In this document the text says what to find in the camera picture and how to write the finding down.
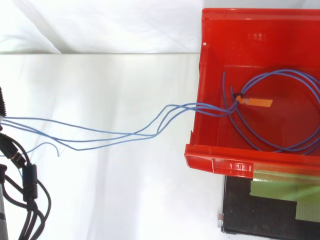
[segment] white backdrop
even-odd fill
[[[198,53],[206,8],[319,0],[0,0],[0,53]]]

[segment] white surface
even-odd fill
[[[9,116],[66,121],[133,132],[166,104],[194,102],[198,54],[2,55],[0,85]],[[76,152],[51,146],[30,154],[52,197],[43,240],[251,240],[217,228],[223,176],[187,167],[184,150],[194,114],[186,112],[151,140]],[[57,137],[102,137],[42,122],[29,125]],[[44,137],[5,127],[27,150]],[[7,159],[7,174],[21,178]],[[10,185],[12,197],[22,200]],[[39,191],[38,205],[47,207]],[[6,202],[10,239],[18,239],[26,211]]]
[[[319,0],[0,0],[0,53],[198,53],[206,8]]]

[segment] red storage bin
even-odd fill
[[[283,68],[303,71],[320,80],[320,10],[203,10],[197,102],[225,108],[223,73],[231,106],[230,86],[240,92],[251,78]],[[245,95],[273,100],[271,107],[238,106],[249,125],[273,144],[289,147],[299,143],[320,125],[316,98],[294,79],[272,75]],[[253,149],[227,116],[197,112],[184,154],[189,167],[246,178],[252,178],[254,170],[320,176],[320,147],[309,155],[275,153],[274,148],[252,135],[236,113],[232,117],[263,151]]]

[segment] blue wire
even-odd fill
[[[316,78],[314,78],[313,76],[307,74],[307,73],[304,73],[304,72],[301,72],[301,71],[297,71],[297,70],[292,70],[292,69],[281,69],[281,70],[276,70],[276,71],[272,71],[272,72],[266,72],[266,73],[263,73],[263,74],[260,74],[258,76],[255,76],[253,77],[251,80],[249,80],[245,85],[244,87],[242,88],[241,90],[241,93],[242,94],[245,94],[252,86],[254,86],[256,83],[260,82],[261,80],[265,79],[266,77],[268,76],[271,76],[271,75],[281,75],[281,76],[286,76],[286,77],[290,77],[290,78],[293,78],[293,79],[296,79],[298,80],[299,82],[303,83],[312,93],[313,95],[316,97],[318,103],[320,104],[320,98],[319,96],[317,95],[316,91],[304,80],[304,79],[301,79],[300,77],[297,77],[296,75],[293,75],[293,74],[296,74],[298,76],[301,76],[303,77],[305,80],[307,80],[310,84],[313,85],[313,87],[315,88],[315,90],[320,94],[320,89],[318,88],[318,86],[315,84],[317,83],[318,85],[320,85],[320,81],[318,81]],[[223,73],[223,77],[222,77],[222,93],[223,93],[223,102],[224,102],[224,107],[225,109],[223,108],[220,108],[220,107],[216,107],[216,106],[213,106],[213,105],[210,105],[210,104],[207,104],[207,103],[187,103],[187,104],[184,104],[184,105],[175,105],[175,104],[169,104],[167,106],[165,106],[161,111],[160,113],[155,117],[155,119],[153,119],[146,127],[140,129],[139,131],[136,131],[136,132],[132,132],[132,133],[125,133],[125,132],[112,132],[112,131],[103,131],[103,130],[97,130],[97,129],[92,129],[92,128],[87,128],[87,127],[82,127],[82,126],[77,126],[77,125],[73,125],[73,124],[69,124],[69,123],[65,123],[65,122],[61,122],[61,121],[56,121],[56,120],[50,120],[50,119],[44,119],[44,118],[37,118],[37,117],[6,117],[3,121],[4,122],[7,122],[7,123],[1,123],[3,125],[6,125],[6,126],[9,126],[9,127],[12,127],[12,128],[16,128],[16,129],[19,129],[19,130],[23,130],[23,131],[27,131],[27,132],[31,132],[31,133],[34,133],[34,134],[39,134],[41,136],[44,136],[44,137],[47,137],[47,138],[50,138],[54,141],[56,141],[57,143],[59,144],[62,144],[68,148],[71,148],[75,151],[85,151],[85,150],[93,150],[93,149],[99,149],[99,148],[104,148],[104,147],[109,147],[109,146],[113,146],[113,145],[116,145],[116,144],[121,144],[121,143],[127,143],[127,142],[132,142],[132,141],[140,141],[140,140],[146,140],[146,139],[152,139],[154,137],[156,137],[157,135],[159,135],[160,133],[162,133],[165,128],[169,125],[169,123],[171,123],[177,116],[179,116],[180,114],[186,112],[186,111],[196,111],[198,113],[202,113],[202,114],[205,114],[205,115],[209,115],[209,116],[212,116],[212,117],[224,117],[224,116],[228,116],[231,123],[233,124],[233,126],[235,127],[235,129],[237,130],[237,132],[243,137],[243,139],[251,146],[253,147],[254,149],[258,150],[258,151],[261,151],[260,148],[258,148],[257,146],[255,146],[244,134],[243,132],[239,129],[239,127],[236,125],[235,121],[233,120],[231,114],[233,114],[234,112],[237,112],[240,119],[243,121],[244,125],[249,129],[249,131],[254,135],[256,136],[259,140],[261,140],[262,142],[274,147],[274,148],[277,148],[279,150],[275,151],[276,153],[279,153],[279,152],[282,152],[282,151],[287,151],[287,152],[297,152],[297,151],[302,151],[302,150],[306,150],[310,147],[312,147],[313,145],[313,148],[308,150],[307,152],[304,153],[304,155],[307,155],[309,153],[311,153],[312,151],[314,151],[319,145],[320,145],[320,137],[318,137],[316,140],[314,140],[312,143],[308,144],[307,146],[304,146],[304,147],[301,147],[301,148],[296,148],[298,146],[301,146],[305,143],[307,143],[308,141],[310,141],[312,138],[314,138],[318,132],[320,131],[320,126],[319,128],[311,135],[309,136],[307,139],[297,143],[297,144],[294,144],[292,146],[289,146],[289,147],[281,147],[281,146],[277,146],[273,143],[270,143],[268,142],[267,140],[265,140],[264,138],[262,138],[261,136],[259,136],[250,126],[249,124],[246,122],[246,120],[243,118],[243,116],[241,115],[241,113],[239,112],[239,109],[237,108],[238,106],[238,101],[233,99],[233,104],[230,108],[228,108],[228,104],[227,104],[227,97],[226,97],[226,91],[225,91],[225,81],[226,81],[226,74],[225,72]],[[232,87],[230,87],[230,92],[231,92],[231,95],[233,95],[233,90],[232,90]],[[160,122],[158,128],[157,128],[157,131],[156,133],[154,134],[142,134],[140,132],[146,130],[148,127],[150,127],[159,117],[160,115],[167,109],[167,108],[173,108],[171,110],[169,110],[166,115],[164,116],[164,118],[162,119],[162,121]],[[163,126],[165,120],[167,119],[167,117],[170,115],[170,113],[172,113],[173,111],[179,109],[179,108],[184,108],[184,110],[181,110],[180,112],[178,112],[177,114],[175,114],[173,117],[171,117],[168,122]],[[213,113],[210,113],[210,112],[207,112],[207,111],[202,111],[202,110],[210,110],[210,111],[217,111],[217,112],[222,112],[223,114],[213,114]],[[113,138],[104,138],[104,139],[92,139],[92,140],[67,140],[67,139],[61,139],[61,138],[57,138],[57,137],[53,137],[53,136],[50,136],[42,131],[39,131],[35,128],[32,128],[32,127],[29,127],[27,125],[23,125],[23,124],[20,124],[20,123],[17,123],[17,122],[14,122],[14,121],[10,121],[8,119],[12,119],[12,120],[39,120],[39,121],[47,121],[47,122],[52,122],[52,123],[57,123],[57,124],[62,124],[62,125],[65,125],[65,126],[69,126],[69,127],[74,127],[74,128],[79,128],[79,129],[83,129],[83,130],[88,130],[88,131],[93,131],[93,132],[99,132],[99,133],[107,133],[107,134],[115,134],[115,135],[123,135],[123,136],[119,136],[119,137],[113,137]],[[70,142],[70,143],[89,143],[89,142],[102,142],[102,141],[111,141],[111,140],[118,140],[118,139],[122,139],[122,138],[126,138],[126,137],[129,137],[129,136],[140,136],[142,138],[135,138],[135,139],[129,139],[129,140],[123,140],[123,141],[118,141],[118,142],[114,142],[114,143],[110,143],[110,144],[105,144],[105,145],[101,145],[101,146],[97,146],[97,147],[90,147],[90,148],[74,148],[72,146],[69,146],[63,142]],[[59,151],[58,151],[58,148],[50,143],[50,142],[44,142],[40,145],[38,145],[37,147],[35,147],[34,149],[28,151],[29,152],[32,152],[34,151],[35,149],[37,149],[38,147],[44,145],[44,144],[50,144],[52,146],[55,147],[56,151],[57,151],[57,154],[59,155]]]
[[[32,128],[32,127],[29,127],[29,126],[26,126],[26,125],[23,125],[23,124],[20,124],[20,123],[16,123],[16,122],[13,122],[13,121],[6,121],[6,122],[10,122],[10,123],[13,123],[13,124],[17,124],[21,127],[24,127],[24,128],[21,128],[21,127],[17,127],[17,126],[13,126],[13,125],[10,125],[8,123],[2,123],[3,125],[5,126],[9,126],[9,127],[12,127],[12,128],[16,128],[16,129],[19,129],[19,130],[23,130],[23,131],[27,131],[27,132],[31,132],[31,133],[35,133],[35,134],[39,134],[41,136],[44,136],[44,137],[47,137],[47,138],[50,138],[70,149],[73,149],[75,151],[86,151],[86,150],[94,150],[94,149],[99,149],[99,148],[104,148],[104,147],[109,147],[109,146],[113,146],[113,145],[116,145],[116,144],[121,144],[121,143],[127,143],[127,142],[132,142],[132,141],[139,141],[139,140],[146,140],[146,139],[152,139],[154,137],[156,137],[157,135],[159,135],[167,126],[168,124],[173,120],[175,119],[178,115],[186,112],[186,111],[189,111],[189,110],[192,110],[192,111],[197,111],[197,112],[200,112],[200,113],[203,113],[203,114],[206,114],[206,115],[209,115],[209,116],[214,116],[214,117],[220,117],[221,115],[217,115],[217,114],[212,114],[212,113],[209,113],[209,112],[205,112],[205,111],[201,111],[199,109],[206,109],[206,110],[221,110],[221,112],[227,112],[227,113],[232,113],[235,111],[235,106],[237,105],[237,102],[235,102],[232,107],[230,108],[230,110],[225,110],[225,109],[222,109],[222,108],[218,108],[218,107],[214,107],[212,105],[209,105],[209,104],[203,104],[203,105],[207,105],[209,107],[206,107],[206,106],[196,106],[196,107],[186,107],[188,105],[194,105],[195,103],[188,103],[188,104],[185,104],[185,105],[173,105],[171,104],[171,107],[174,107],[174,106],[178,106],[174,109],[172,109],[170,112],[172,112],[173,110],[176,110],[177,108],[185,108],[184,110],[180,111],[179,113],[177,113],[175,116],[173,116],[165,125],[163,128],[160,129],[160,127],[162,126],[162,124],[164,123],[165,119],[167,118],[167,116],[169,115],[168,113],[166,114],[166,116],[162,119],[158,129],[157,129],[157,132],[155,134],[149,134],[148,137],[144,137],[144,138],[136,138],[136,139],[129,139],[129,140],[124,140],[124,141],[119,141],[119,142],[114,142],[114,143],[110,143],[110,144],[105,144],[105,145],[102,145],[102,146],[97,146],[97,147],[90,147],[90,148],[74,148],[70,145],[67,145],[61,141],[59,141],[58,139],[59,138],[55,138],[55,137],[52,137],[42,131],[39,131],[35,128]],[[98,139],[99,141],[101,140],[104,140],[104,141],[109,141],[110,139]]]
[[[155,119],[153,119],[146,127],[140,129],[139,131],[136,131],[136,132],[133,132],[133,133],[123,133],[123,132],[117,132],[116,134],[126,134],[126,135],[123,135],[123,136],[119,136],[119,137],[114,137],[114,138],[104,138],[104,139],[93,139],[93,140],[68,140],[68,139],[61,139],[61,138],[57,138],[57,137],[52,137],[54,140],[58,140],[58,141],[61,141],[61,142],[69,142],[69,143],[90,143],[90,142],[104,142],[104,141],[111,141],[111,140],[118,140],[118,139],[122,139],[122,138],[126,138],[126,137],[129,137],[131,135],[137,135],[137,136],[143,136],[143,137],[151,137],[153,136],[153,134],[140,134],[140,132],[144,131],[145,129],[147,129],[148,127],[150,127],[158,118],[159,116],[164,112],[164,110],[168,107],[175,107],[173,108],[172,110],[170,110],[164,118],[166,118],[172,111],[175,111],[177,110],[178,108],[187,108],[186,106],[190,106],[190,105],[203,105],[203,106],[207,106],[207,107],[203,107],[202,109],[207,109],[207,110],[215,110],[215,111],[221,111],[221,112],[228,112],[228,113],[233,113],[235,111],[234,107],[236,106],[237,103],[233,104],[233,106],[227,110],[225,109],[221,109],[221,108],[218,108],[218,107],[215,107],[215,106],[212,106],[210,104],[206,104],[206,103],[187,103],[187,104],[184,104],[184,105],[176,105],[176,104],[169,104],[167,106],[165,106],[161,112],[157,115],[157,117]],[[201,110],[198,110],[197,112],[199,113],[202,113],[202,114],[208,114],[210,116],[213,116],[213,117],[223,117],[223,116],[226,116],[226,114],[221,114],[221,115],[217,115],[217,114],[212,114],[212,113],[207,113],[207,112],[204,112],[204,111],[201,111]],[[10,120],[6,120],[4,119],[3,121],[4,122],[7,122],[7,123],[11,123],[11,124],[15,124],[15,125],[18,125],[18,126],[21,126],[21,127],[24,127],[24,128],[28,128],[28,129],[31,129],[33,131],[38,131],[32,127],[29,127],[29,126],[26,126],[26,125],[23,125],[23,124],[20,124],[20,123],[17,123],[17,122],[14,122],[14,121],[10,121]]]
[[[7,119],[13,119],[13,120],[40,120],[40,121],[57,123],[57,124],[61,124],[61,125],[65,125],[65,126],[69,126],[69,127],[73,127],[73,128],[78,128],[78,129],[83,129],[83,130],[88,130],[88,131],[93,131],[93,132],[98,132],[98,133],[116,134],[116,135],[139,135],[139,136],[144,136],[144,134],[140,135],[140,134],[137,134],[137,133],[142,132],[143,130],[147,129],[153,122],[155,122],[159,118],[159,116],[166,110],[166,108],[169,108],[169,107],[181,108],[181,107],[186,107],[186,106],[190,106],[190,105],[209,107],[212,110],[219,111],[219,112],[224,112],[224,113],[230,112],[228,109],[219,108],[217,106],[213,106],[213,105],[210,105],[210,104],[207,104],[207,103],[201,103],[201,102],[187,103],[187,104],[184,104],[184,105],[168,104],[167,106],[165,106],[160,111],[160,113],[155,117],[155,119],[153,119],[146,127],[142,128],[141,130],[139,130],[137,132],[134,132],[134,133],[97,130],[97,129],[77,126],[77,125],[73,125],[73,124],[69,124],[69,123],[65,123],[65,122],[61,122],[61,121],[45,119],[45,118],[39,118],[39,117],[10,117],[10,116],[6,116],[4,119],[5,120],[7,120]]]
[[[272,72],[267,72],[267,73],[263,73],[263,74],[260,74],[254,78],[252,78],[250,81],[248,81],[245,86],[243,87],[241,93],[242,94],[245,94],[252,86],[254,86],[256,83],[260,82],[261,80],[265,79],[266,77],[268,76],[271,76],[271,75],[282,75],[282,76],[286,76],[286,77],[291,77],[293,79],[296,79],[298,80],[299,82],[303,83],[305,86],[307,86],[309,88],[309,90],[313,93],[313,95],[316,97],[316,99],[318,100],[318,103],[320,104],[320,99],[317,95],[317,93],[314,91],[314,89],[312,87],[310,87],[310,85],[308,85],[303,79],[299,78],[299,77],[296,77],[294,75],[291,75],[291,74],[287,74],[286,72],[289,72],[289,73],[294,73],[294,74],[297,74],[297,75],[300,75],[302,77],[304,77],[305,79],[307,79],[313,86],[314,88],[317,90],[318,93],[320,93],[320,89],[318,88],[318,86],[313,82],[315,81],[317,84],[320,85],[320,82],[317,81],[314,77],[310,76],[309,74],[307,73],[304,73],[304,72],[300,72],[300,71],[297,71],[297,70],[291,70],[291,69],[281,69],[281,70],[277,70],[277,71],[272,71]],[[224,98],[224,106],[227,108],[227,100],[226,100],[226,94],[225,94],[225,87],[224,87],[224,82],[225,82],[225,74],[223,74],[223,98]],[[244,119],[244,117],[241,115],[240,111],[238,108],[235,109],[236,112],[238,113],[240,119],[243,121],[244,125],[250,130],[250,132],[256,136],[258,139],[260,139],[262,142],[274,147],[274,148],[277,148],[279,150],[275,151],[275,152],[281,152],[281,151],[287,151],[287,152],[298,152],[298,151],[303,151],[303,150],[306,150],[308,148],[310,148],[312,145],[316,144],[319,140],[320,140],[320,137],[318,137],[315,141],[313,141],[311,144],[305,146],[305,147],[302,147],[302,148],[297,148],[297,149],[292,149],[292,148],[295,148],[295,147],[298,147],[298,146],[301,146],[303,144],[305,144],[306,142],[308,142],[309,140],[311,140],[312,138],[314,138],[317,133],[320,131],[320,126],[318,127],[318,129],[311,135],[309,136],[307,139],[297,143],[297,144],[294,144],[292,146],[289,146],[289,147],[281,147],[281,146],[277,146],[273,143],[270,143],[268,142],[267,140],[265,140],[264,138],[262,138],[261,136],[259,136],[250,126],[249,124],[247,123],[247,121]],[[261,151],[257,146],[255,146],[248,138],[246,138],[246,136],[241,132],[241,130],[238,128],[238,126],[236,125],[236,123],[234,122],[234,120],[232,119],[231,115],[228,113],[228,117],[230,118],[233,126],[235,127],[235,129],[237,130],[237,132],[245,139],[245,141],[250,144],[253,148],[255,148],[256,150],[258,151]],[[319,146],[319,144],[317,144],[313,149],[311,149],[310,151],[306,152],[305,154],[309,154],[311,153],[312,151],[314,151],[317,146]]]

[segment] black cord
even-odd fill
[[[21,150],[21,152],[23,153],[23,155],[25,157],[25,160],[26,160],[26,163],[29,164],[29,165],[31,164],[29,156],[28,156],[26,150],[21,146],[21,144],[19,142],[17,142],[12,137],[9,137],[8,135],[5,135],[3,133],[0,133],[0,136],[2,136],[5,139],[8,139],[11,142],[13,142]]]
[[[5,198],[9,203],[11,203],[11,204],[13,204],[13,205],[15,205],[15,206],[17,206],[17,207],[19,207],[19,208],[28,209],[28,206],[27,206],[26,204],[21,203],[21,202],[18,202],[18,201],[16,201],[16,200],[12,199],[12,198],[8,195],[8,193],[7,193],[7,191],[6,191],[6,188],[5,188],[5,185],[4,185],[3,183],[1,184],[1,186],[2,186],[3,196],[4,196],[4,198]]]
[[[47,191],[46,187],[45,187],[45,186],[42,184],[42,182],[40,182],[39,180],[38,180],[38,184],[40,185],[40,187],[41,187],[42,190],[44,191],[46,197],[48,198],[48,208],[47,208],[46,214],[45,214],[45,216],[44,216],[44,220],[41,221],[38,229],[35,231],[34,235],[32,236],[32,238],[31,238],[30,240],[36,240],[36,239],[40,236],[40,234],[42,233],[42,231],[44,230],[45,224],[46,224],[46,221],[47,221],[47,218],[48,218],[48,216],[49,216],[49,214],[50,214],[51,204],[52,204],[52,203],[51,203],[50,194],[49,194],[49,192]]]
[[[19,192],[22,191],[22,188],[16,184],[9,176],[5,176],[5,180],[8,181],[8,183],[10,183],[15,189],[17,189]],[[14,199],[12,199],[7,191],[6,191],[6,188],[4,187],[4,184],[2,184],[2,192],[3,192],[3,196],[4,198],[10,202],[11,204],[17,206],[17,207],[20,207],[20,208],[24,208],[24,209],[32,209],[33,211],[33,217],[32,219],[35,218],[34,221],[37,220],[37,216],[39,216],[40,220],[41,220],[41,223],[39,225],[39,227],[37,228],[37,230],[35,231],[35,233],[33,234],[32,238],[30,240],[36,240],[40,237],[41,233],[43,232],[44,228],[45,228],[45,224],[46,224],[46,220],[49,216],[49,213],[50,213],[50,210],[51,210],[51,197],[50,197],[50,194],[48,193],[47,189],[45,188],[45,186],[42,184],[42,182],[39,182],[39,185],[40,187],[43,189],[44,193],[46,194],[47,198],[48,198],[48,210],[45,214],[45,216],[43,215],[43,213],[41,211],[39,211],[38,209],[38,206],[36,204],[36,202],[33,203],[33,206],[28,206],[24,203],[21,203],[21,202],[18,202]],[[29,225],[29,228],[27,229],[26,233],[25,233],[25,237],[24,239],[28,240],[32,231],[33,231],[33,228],[35,226],[35,223],[33,223],[33,220],[31,220],[31,223]]]
[[[29,156],[27,154],[27,152],[25,151],[25,149],[20,145],[20,143],[18,143],[16,140],[14,140],[13,138],[5,135],[5,134],[2,134],[0,133],[0,136],[2,136],[3,138],[6,138],[7,140],[11,141],[12,143],[14,143],[23,153],[25,159],[26,159],[26,162],[27,162],[27,166],[29,165],[32,165],[31,162],[30,162],[30,159],[29,159]],[[23,189],[18,185],[16,184],[9,176],[5,175],[5,180],[7,180],[15,189],[17,189],[20,193],[23,194]],[[3,192],[3,196],[4,198],[10,202],[11,204],[15,205],[15,206],[18,206],[20,208],[24,208],[24,209],[27,209],[27,218],[25,220],[25,224],[23,226],[23,229],[21,231],[21,234],[20,234],[20,237],[19,237],[19,240],[28,240],[33,229],[34,229],[34,226],[36,224],[36,221],[37,221],[37,216],[39,216],[40,220],[41,220],[41,223],[39,225],[39,227],[37,228],[37,230],[35,231],[35,233],[33,234],[33,236],[30,238],[30,240],[36,240],[39,238],[39,236],[41,235],[41,233],[43,232],[44,228],[45,228],[45,225],[46,225],[46,221],[48,219],[48,216],[50,214],[50,211],[51,211],[51,205],[52,205],[52,201],[51,201],[51,197],[50,197],[50,194],[48,192],[48,190],[45,188],[45,186],[42,184],[42,182],[40,182],[38,180],[37,182],[40,187],[42,188],[42,190],[44,191],[47,199],[48,199],[48,208],[47,208],[47,211],[46,211],[46,214],[45,216],[42,214],[41,211],[38,210],[38,206],[36,204],[36,202],[33,200],[32,202],[28,202],[28,205],[24,204],[24,203],[21,203],[21,202],[18,202],[14,199],[12,199],[7,191],[6,191],[6,188],[5,188],[5,185],[2,183],[2,192]]]
[[[31,213],[32,213],[31,210],[28,210],[28,211],[27,211],[26,219],[25,219],[23,228],[22,228],[22,230],[21,230],[21,233],[20,233],[20,236],[19,236],[19,240],[23,240],[24,237],[25,237],[26,231],[27,231],[28,226],[29,226],[29,223],[30,223]]]
[[[42,184],[42,182],[40,182],[38,180],[38,184],[40,185],[40,187],[42,188],[42,190],[44,191],[45,195],[46,195],[46,198],[48,199],[48,208],[47,208],[47,211],[45,213],[45,216],[44,216],[44,221],[47,220],[47,218],[49,217],[49,214],[50,214],[50,210],[51,210],[51,197],[50,197],[50,194],[48,192],[48,190],[45,188],[45,186]]]
[[[5,176],[4,176],[4,179],[5,179],[8,183],[10,183],[15,189],[17,189],[21,194],[24,194],[24,191],[23,191],[22,187],[20,187],[18,184],[16,184],[16,182],[13,181],[13,180],[11,179],[11,177],[9,177],[8,175],[5,175]]]
[[[30,221],[30,224],[29,224],[29,227],[27,229],[27,231],[25,232],[25,235],[24,235],[24,239],[25,240],[28,240],[30,238],[30,235],[36,225],[36,221],[37,221],[37,218],[38,218],[38,213],[36,212],[36,210],[38,210],[38,206],[35,204],[36,202],[33,202],[33,215],[32,215],[32,218],[31,218],[31,221]]]

